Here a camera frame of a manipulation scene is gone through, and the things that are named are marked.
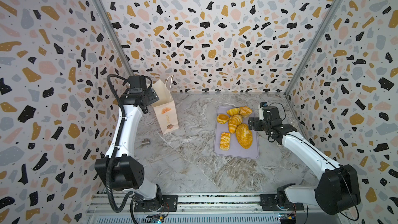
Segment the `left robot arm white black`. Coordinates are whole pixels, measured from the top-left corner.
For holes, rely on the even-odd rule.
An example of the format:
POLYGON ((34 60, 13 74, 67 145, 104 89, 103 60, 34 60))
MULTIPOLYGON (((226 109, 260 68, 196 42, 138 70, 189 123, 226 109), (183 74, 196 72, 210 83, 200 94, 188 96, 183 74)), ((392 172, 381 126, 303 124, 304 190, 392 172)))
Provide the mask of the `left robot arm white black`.
POLYGON ((114 212, 122 212, 128 199, 158 211, 163 204, 161 189, 146 179, 144 166, 134 158, 134 146, 141 118, 159 97, 148 76, 111 74, 107 82, 119 106, 118 122, 105 157, 97 159, 94 168, 114 212))

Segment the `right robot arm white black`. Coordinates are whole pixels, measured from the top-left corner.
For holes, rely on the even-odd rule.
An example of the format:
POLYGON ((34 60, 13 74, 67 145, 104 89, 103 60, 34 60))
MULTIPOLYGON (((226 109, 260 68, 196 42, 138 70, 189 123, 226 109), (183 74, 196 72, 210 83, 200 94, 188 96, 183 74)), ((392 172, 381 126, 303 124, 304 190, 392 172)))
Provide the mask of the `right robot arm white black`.
POLYGON ((250 117, 249 129, 263 131, 269 142, 292 151, 316 175, 317 186, 287 184, 277 189, 275 203, 288 210, 295 204, 320 207, 329 215, 342 213, 361 202, 358 174, 351 165, 342 165, 329 158, 302 136, 291 124, 284 124, 275 106, 259 104, 259 117, 250 117))

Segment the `printed paper bread bag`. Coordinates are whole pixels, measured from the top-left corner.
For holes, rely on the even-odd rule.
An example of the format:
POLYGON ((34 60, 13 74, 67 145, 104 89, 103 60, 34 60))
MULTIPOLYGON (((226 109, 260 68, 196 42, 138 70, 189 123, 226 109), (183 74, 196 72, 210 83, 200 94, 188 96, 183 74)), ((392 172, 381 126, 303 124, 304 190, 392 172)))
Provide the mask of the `printed paper bread bag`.
POLYGON ((165 82, 159 80, 153 85, 159 100, 153 103, 152 107, 163 134, 179 128, 176 105, 171 95, 172 84, 173 75, 169 76, 165 82))

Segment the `large sesame oval bread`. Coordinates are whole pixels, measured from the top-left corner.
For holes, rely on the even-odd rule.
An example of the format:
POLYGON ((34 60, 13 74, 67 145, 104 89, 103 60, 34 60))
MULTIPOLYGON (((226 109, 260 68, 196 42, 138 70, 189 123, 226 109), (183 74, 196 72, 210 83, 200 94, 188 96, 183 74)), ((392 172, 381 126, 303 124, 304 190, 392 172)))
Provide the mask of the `large sesame oval bread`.
POLYGON ((249 149, 252 146, 253 136, 247 124, 240 124, 236 129, 235 135, 242 148, 249 149))

